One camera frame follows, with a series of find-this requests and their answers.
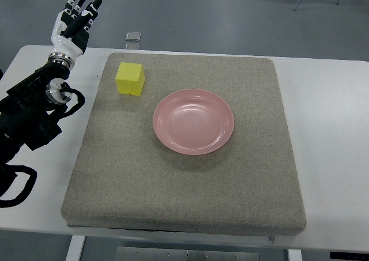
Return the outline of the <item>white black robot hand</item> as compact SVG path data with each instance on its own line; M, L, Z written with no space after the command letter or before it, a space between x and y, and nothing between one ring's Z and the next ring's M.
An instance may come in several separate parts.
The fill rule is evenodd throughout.
M83 8L86 0L67 0L58 13L51 33L53 48L49 63L60 63L72 69L78 57L85 53L89 31L98 16L102 0L94 0Z

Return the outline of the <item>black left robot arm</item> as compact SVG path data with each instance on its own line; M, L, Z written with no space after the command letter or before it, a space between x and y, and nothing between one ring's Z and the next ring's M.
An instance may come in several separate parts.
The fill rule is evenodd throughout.
M38 149L61 132L58 122L85 104L84 95L67 84L70 70L48 63L7 91L1 100L1 165L23 145Z

